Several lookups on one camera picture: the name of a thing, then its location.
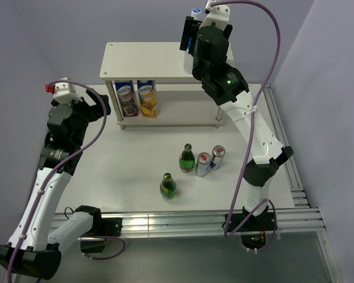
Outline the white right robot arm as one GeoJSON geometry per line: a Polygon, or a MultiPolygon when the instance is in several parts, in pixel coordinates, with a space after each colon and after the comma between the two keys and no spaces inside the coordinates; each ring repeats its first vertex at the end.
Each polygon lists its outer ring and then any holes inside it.
{"type": "Polygon", "coordinates": [[[227,62],[231,31],[231,25],[220,29],[215,23],[205,26],[202,21],[186,17],[180,49],[193,57],[193,77],[201,82],[205,93],[226,112],[247,140],[245,164],[240,175],[240,179],[249,184],[243,218],[244,225],[255,230],[263,224],[268,211],[271,178],[293,155],[293,149],[278,141],[258,113],[244,77],[227,62]]]}

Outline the grape juice carton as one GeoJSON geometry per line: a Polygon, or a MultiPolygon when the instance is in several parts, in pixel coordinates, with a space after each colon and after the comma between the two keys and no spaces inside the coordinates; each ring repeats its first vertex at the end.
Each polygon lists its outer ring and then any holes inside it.
{"type": "Polygon", "coordinates": [[[133,81],[115,81],[115,88],[124,117],[136,117],[139,108],[135,96],[133,81]]]}

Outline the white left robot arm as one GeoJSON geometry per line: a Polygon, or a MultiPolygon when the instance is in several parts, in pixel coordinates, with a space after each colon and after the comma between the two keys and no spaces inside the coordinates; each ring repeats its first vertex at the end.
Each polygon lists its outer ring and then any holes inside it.
{"type": "Polygon", "coordinates": [[[0,245],[0,265],[12,281],[13,274],[51,279],[61,263],[62,254],[84,234],[102,231],[101,210],[79,206],[67,223],[50,233],[53,217],[82,156],[89,123],[106,119],[111,113],[109,98],[93,90],[86,92],[95,104],[84,98],[65,104],[51,102],[48,132],[38,162],[38,171],[25,212],[6,244],[0,245]]]}

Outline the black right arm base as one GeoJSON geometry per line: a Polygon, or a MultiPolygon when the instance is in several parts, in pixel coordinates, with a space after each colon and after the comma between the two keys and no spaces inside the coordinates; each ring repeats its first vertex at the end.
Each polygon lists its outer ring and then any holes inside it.
{"type": "MultiPolygon", "coordinates": [[[[242,209],[241,213],[232,214],[228,225],[228,232],[231,233],[249,214],[242,209]]],[[[260,249],[267,244],[267,232],[277,231],[277,222],[273,212],[268,212],[268,206],[265,211],[258,216],[250,216],[250,218],[237,230],[240,233],[242,244],[249,249],[260,249]]]]}

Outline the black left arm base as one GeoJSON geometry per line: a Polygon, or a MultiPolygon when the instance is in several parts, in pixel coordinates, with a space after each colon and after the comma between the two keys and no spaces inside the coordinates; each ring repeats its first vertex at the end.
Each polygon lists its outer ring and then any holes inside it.
{"type": "MultiPolygon", "coordinates": [[[[122,230],[122,218],[102,218],[101,227],[93,235],[120,236],[122,230]]],[[[87,254],[100,254],[104,251],[108,239],[85,239],[80,241],[80,250],[87,254]]]]}

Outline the pineapple juice carton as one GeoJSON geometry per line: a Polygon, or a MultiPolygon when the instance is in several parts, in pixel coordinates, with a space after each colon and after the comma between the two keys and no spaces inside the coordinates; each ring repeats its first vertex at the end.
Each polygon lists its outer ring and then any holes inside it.
{"type": "Polygon", "coordinates": [[[158,101],[155,82],[153,80],[137,80],[137,93],[142,116],[156,118],[158,116],[158,101]]]}

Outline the blue label water bottle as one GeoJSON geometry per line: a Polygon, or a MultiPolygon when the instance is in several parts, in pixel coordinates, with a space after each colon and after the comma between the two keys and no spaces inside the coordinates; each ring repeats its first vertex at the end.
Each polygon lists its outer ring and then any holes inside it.
{"type": "Polygon", "coordinates": [[[180,50],[185,52],[183,68],[188,74],[192,74],[196,35],[201,22],[202,10],[199,8],[192,9],[191,15],[185,18],[180,50]]]}

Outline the green glass bottle orange label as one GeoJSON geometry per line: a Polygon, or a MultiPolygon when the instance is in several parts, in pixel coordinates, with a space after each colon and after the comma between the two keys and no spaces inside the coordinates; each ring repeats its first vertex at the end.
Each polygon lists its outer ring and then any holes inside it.
{"type": "Polygon", "coordinates": [[[187,143],[179,157],[179,167],[182,172],[189,173],[194,169],[195,156],[192,152],[192,145],[187,143]]]}

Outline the white two-tier wooden shelf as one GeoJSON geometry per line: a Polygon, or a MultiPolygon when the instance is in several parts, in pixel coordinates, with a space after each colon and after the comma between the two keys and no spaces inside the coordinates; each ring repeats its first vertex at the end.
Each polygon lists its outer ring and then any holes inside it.
{"type": "Polygon", "coordinates": [[[185,53],[177,42],[109,42],[100,70],[112,99],[116,123],[127,127],[215,127],[224,112],[204,93],[201,83],[183,68],[185,53]],[[154,80],[159,114],[125,117],[114,83],[121,80],[154,80]]]}

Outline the silver blue can red tab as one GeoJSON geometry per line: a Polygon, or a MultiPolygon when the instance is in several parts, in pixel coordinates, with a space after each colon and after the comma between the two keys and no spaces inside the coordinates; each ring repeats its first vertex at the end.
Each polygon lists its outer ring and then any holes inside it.
{"type": "Polygon", "coordinates": [[[222,145],[216,145],[212,149],[210,168],[212,170],[218,170],[223,163],[225,156],[225,148],[222,145]]]}

